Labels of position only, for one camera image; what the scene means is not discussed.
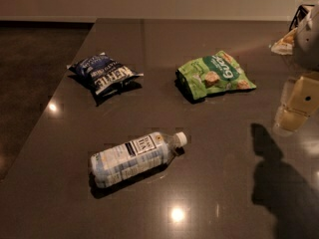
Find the yellowish translucent gripper finger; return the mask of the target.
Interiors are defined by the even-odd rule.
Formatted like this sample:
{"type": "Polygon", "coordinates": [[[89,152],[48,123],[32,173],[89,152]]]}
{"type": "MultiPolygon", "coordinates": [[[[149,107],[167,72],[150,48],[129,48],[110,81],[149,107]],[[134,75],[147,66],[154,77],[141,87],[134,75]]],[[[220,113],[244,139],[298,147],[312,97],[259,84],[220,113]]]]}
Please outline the yellowish translucent gripper finger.
{"type": "Polygon", "coordinates": [[[289,78],[284,85],[273,129],[296,132],[319,109],[319,73],[289,78]]]}

